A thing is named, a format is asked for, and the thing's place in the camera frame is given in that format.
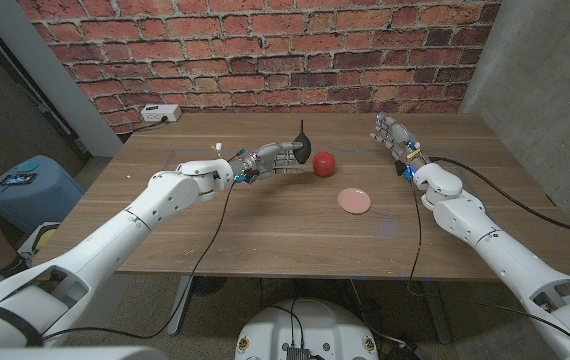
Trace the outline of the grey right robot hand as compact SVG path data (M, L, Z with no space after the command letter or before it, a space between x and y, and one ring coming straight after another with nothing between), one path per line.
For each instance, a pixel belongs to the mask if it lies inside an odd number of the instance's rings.
M429 163L416 136L384 112L376 115L375 131L370 137L390 151L399 176L411 180L420 167Z

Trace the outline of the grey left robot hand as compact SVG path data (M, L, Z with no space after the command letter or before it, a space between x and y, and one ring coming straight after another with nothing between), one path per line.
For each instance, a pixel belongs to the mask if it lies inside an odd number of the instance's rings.
M269 143L259 149L230 160L235 182L254 183L276 173L300 173L289 165L304 164L309 158L308 146L301 141Z

